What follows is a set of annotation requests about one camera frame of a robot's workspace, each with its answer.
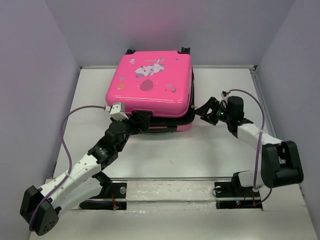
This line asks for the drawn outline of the pink hard-shell suitcase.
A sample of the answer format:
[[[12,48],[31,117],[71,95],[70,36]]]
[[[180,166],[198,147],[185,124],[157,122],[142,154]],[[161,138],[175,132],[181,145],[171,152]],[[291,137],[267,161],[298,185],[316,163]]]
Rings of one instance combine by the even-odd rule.
[[[194,72],[190,48],[136,51],[120,59],[105,95],[108,106],[120,102],[124,112],[149,118],[150,134],[183,132],[195,115]]]

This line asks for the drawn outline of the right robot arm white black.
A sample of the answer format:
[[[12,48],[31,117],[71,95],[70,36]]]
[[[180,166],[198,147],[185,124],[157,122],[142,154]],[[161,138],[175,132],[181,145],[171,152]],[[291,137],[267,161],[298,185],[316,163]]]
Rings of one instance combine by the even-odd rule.
[[[228,131],[234,137],[256,151],[254,168],[236,172],[232,176],[230,190],[235,196],[242,196],[249,188],[266,186],[273,189],[303,182],[304,173],[297,144],[275,138],[245,118],[244,101],[241,97],[231,96],[226,103],[211,97],[194,113],[212,125],[226,123]]]

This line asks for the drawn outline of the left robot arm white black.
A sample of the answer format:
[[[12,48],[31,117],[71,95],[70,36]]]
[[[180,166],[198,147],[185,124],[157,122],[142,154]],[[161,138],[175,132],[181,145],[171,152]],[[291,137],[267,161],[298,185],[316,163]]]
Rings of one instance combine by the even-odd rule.
[[[71,163],[66,172],[49,183],[27,188],[19,213],[30,231],[38,236],[47,234],[66,210],[66,197],[90,178],[96,180],[94,193],[101,198],[108,196],[112,181],[103,170],[118,158],[130,136],[148,130],[151,115],[150,112],[134,111],[132,115],[116,120],[116,115],[112,114],[104,136],[78,163]]]

